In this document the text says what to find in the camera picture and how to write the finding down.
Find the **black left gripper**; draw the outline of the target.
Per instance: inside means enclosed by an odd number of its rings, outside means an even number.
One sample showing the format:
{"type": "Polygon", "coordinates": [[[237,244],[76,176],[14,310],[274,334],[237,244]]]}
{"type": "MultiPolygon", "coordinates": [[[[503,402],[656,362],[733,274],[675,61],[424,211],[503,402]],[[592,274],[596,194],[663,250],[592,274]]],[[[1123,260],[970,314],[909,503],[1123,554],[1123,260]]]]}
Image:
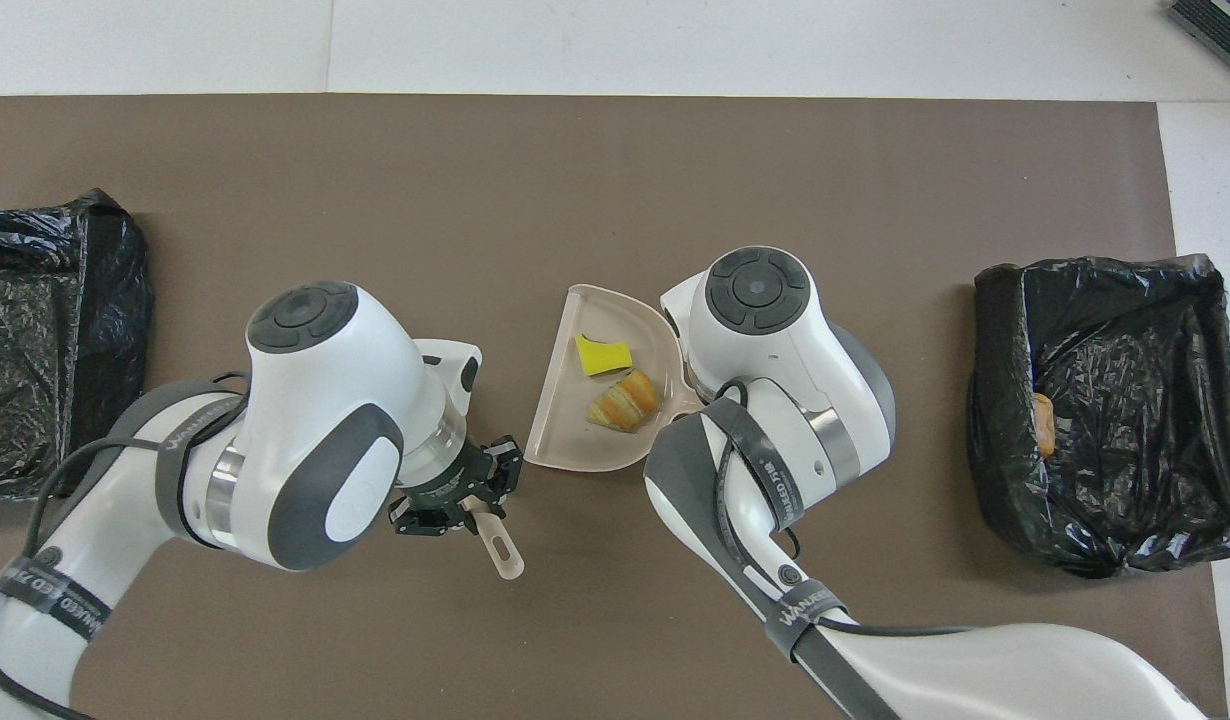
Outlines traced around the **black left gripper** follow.
{"type": "Polygon", "coordinates": [[[390,523],[400,537],[445,537],[461,529],[475,534],[474,516],[456,502],[481,497],[486,489],[491,498],[506,498],[518,487],[522,464],[514,437],[483,447],[464,443],[437,478],[403,489],[405,503],[390,506],[390,523]]]}

